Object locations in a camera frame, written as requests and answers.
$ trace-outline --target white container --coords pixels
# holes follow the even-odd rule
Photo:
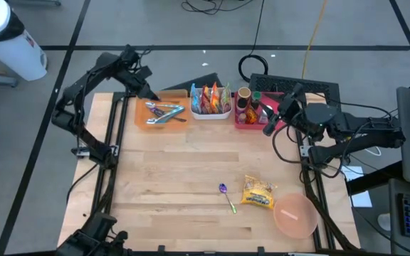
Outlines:
[[[218,88],[218,92],[220,95],[223,90],[224,90],[223,87]],[[196,92],[198,93],[198,95],[200,95],[202,92],[202,89],[196,88]],[[223,114],[197,114],[194,111],[192,111],[192,98],[189,98],[189,100],[190,100],[190,105],[191,105],[189,109],[191,110],[191,113],[194,119],[197,119],[197,120],[227,119],[228,116],[230,116],[232,113],[232,109],[233,109],[232,98],[231,98],[231,109],[228,112],[223,113]]]
[[[10,18],[9,5],[0,0],[0,33],[8,26]],[[37,80],[47,73],[47,56],[26,30],[15,38],[0,41],[0,61],[27,81]]]

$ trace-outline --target white paper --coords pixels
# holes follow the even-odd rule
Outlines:
[[[363,170],[360,166],[343,166],[342,172],[345,173],[347,181],[351,181],[353,179],[363,176]],[[368,191],[358,193],[357,195],[353,195],[352,200],[354,201],[354,207],[373,207],[373,205],[371,204],[371,198],[369,198]]]

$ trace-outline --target gray floor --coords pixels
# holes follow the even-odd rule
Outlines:
[[[14,11],[30,34],[42,46],[67,46],[84,0],[63,0],[49,4],[15,2]],[[255,36],[261,1],[233,12],[215,16],[193,14],[181,9],[182,0],[91,0],[77,45],[250,45]],[[410,28],[410,1],[397,1]],[[224,8],[239,4],[225,1]],[[258,44],[307,45],[321,7],[321,1],[266,0]],[[408,46],[408,41],[389,1],[330,0],[317,32],[315,45],[323,46]],[[73,52],[63,87],[78,79],[100,55],[96,50]],[[212,72],[230,82],[233,89],[246,85],[237,70],[247,50],[159,50],[143,59],[153,71],[149,83],[155,90]],[[304,51],[261,50],[271,75],[298,78]],[[65,57],[63,50],[47,51],[48,74],[17,88],[0,87],[0,234],[19,186],[21,176],[38,134],[48,99]],[[12,74],[0,63],[0,70]],[[248,61],[245,73],[260,73],[257,63]],[[410,51],[313,51],[305,78],[337,82],[342,101],[396,108],[395,89],[410,86]],[[121,90],[114,80],[96,91]],[[91,97],[86,100],[87,108]],[[343,107],[356,115],[379,115],[371,110]],[[36,162],[19,218],[6,253],[33,252],[55,248],[65,211],[65,195],[71,185],[76,160],[69,153],[74,138],[49,126]],[[382,149],[382,157],[365,151],[355,154],[377,168],[401,158],[399,150]],[[372,170],[363,167],[365,172]],[[370,191],[373,208],[359,209],[375,223],[388,212],[387,187]],[[389,243],[358,215],[357,229],[362,247],[389,252]]]

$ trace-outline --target white trash can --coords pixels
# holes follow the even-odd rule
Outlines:
[[[0,0],[0,61],[27,81],[47,73],[47,55],[4,0]]]

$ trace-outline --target yellow cable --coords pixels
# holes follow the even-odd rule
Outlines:
[[[307,59],[308,59],[308,53],[310,52],[310,48],[311,48],[312,42],[314,41],[314,37],[316,36],[316,31],[317,31],[317,28],[319,27],[320,21],[322,20],[322,17],[324,16],[324,11],[325,11],[325,6],[326,5],[327,5],[327,0],[324,0],[324,3],[322,4],[322,9],[320,10],[319,19],[317,20],[316,25],[314,27],[314,31],[312,32],[310,44],[307,45],[307,49],[306,49],[306,53],[305,53],[305,59],[303,61],[302,79],[305,76],[305,69],[306,69],[306,62],[307,62]]]

